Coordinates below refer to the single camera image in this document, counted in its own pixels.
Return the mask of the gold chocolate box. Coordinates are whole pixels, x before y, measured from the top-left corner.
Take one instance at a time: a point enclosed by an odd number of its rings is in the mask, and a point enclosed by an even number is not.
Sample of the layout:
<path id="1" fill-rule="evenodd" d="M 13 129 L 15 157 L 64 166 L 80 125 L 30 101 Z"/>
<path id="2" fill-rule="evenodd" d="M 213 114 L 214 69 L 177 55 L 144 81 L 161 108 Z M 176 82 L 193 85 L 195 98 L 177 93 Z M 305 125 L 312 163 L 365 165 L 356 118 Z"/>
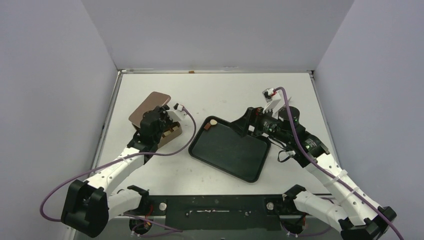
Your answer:
<path id="1" fill-rule="evenodd" d="M 167 128 L 161 136 L 161 139 L 158 143 L 158 149 L 162 148 L 164 145 L 168 144 L 178 136 L 182 134 L 182 126 L 179 122 L 173 122 L 172 125 Z"/>

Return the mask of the brown box lid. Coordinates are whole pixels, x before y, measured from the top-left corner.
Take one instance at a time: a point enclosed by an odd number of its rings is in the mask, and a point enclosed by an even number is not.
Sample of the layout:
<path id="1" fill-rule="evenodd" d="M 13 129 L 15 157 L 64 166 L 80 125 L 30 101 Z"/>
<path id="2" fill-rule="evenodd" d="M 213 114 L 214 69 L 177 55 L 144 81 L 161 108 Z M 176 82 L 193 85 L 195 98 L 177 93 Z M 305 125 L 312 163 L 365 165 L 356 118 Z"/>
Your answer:
<path id="1" fill-rule="evenodd" d="M 135 129 L 140 128 L 140 123 L 146 112 L 154 110 L 157 106 L 164 106 L 170 100 L 171 96 L 162 92 L 153 91 L 145 100 L 130 114 L 128 120 Z"/>

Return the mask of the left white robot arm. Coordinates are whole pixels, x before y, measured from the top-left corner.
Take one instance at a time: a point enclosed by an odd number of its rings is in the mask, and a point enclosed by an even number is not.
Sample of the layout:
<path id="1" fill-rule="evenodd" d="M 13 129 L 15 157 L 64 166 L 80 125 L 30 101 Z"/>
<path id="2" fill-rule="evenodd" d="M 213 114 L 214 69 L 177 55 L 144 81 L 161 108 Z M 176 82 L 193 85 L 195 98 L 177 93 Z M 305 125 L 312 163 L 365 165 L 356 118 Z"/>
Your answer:
<path id="1" fill-rule="evenodd" d="M 132 172 L 157 155 L 159 142 L 166 128 L 172 125 L 168 106 L 156 106 L 144 113 L 139 129 L 114 161 L 105 164 L 84 181 L 74 180 L 68 187 L 60 221 L 77 231 L 97 237 L 109 220 L 132 210 L 145 214 L 150 202 L 145 190 L 131 186 L 113 196 L 112 192 Z"/>

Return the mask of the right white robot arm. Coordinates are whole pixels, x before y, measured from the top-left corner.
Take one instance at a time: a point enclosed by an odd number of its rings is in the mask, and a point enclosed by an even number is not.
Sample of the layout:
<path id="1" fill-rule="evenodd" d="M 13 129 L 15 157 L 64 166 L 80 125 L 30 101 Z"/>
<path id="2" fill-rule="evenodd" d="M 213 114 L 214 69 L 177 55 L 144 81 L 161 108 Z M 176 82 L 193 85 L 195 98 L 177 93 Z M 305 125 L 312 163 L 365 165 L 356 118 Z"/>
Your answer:
<path id="1" fill-rule="evenodd" d="M 335 198 L 328 202 L 295 185 L 283 195 L 283 207 L 289 214 L 298 211 L 316 217 L 337 230 L 344 240 L 378 240 L 388 229 L 394 230 L 396 212 L 372 200 L 336 162 L 327 146 L 299 122 L 300 111 L 285 107 L 273 117 L 271 110 L 249 107 L 229 127 L 238 135 L 268 135 L 281 143 L 291 157 L 312 174 Z"/>

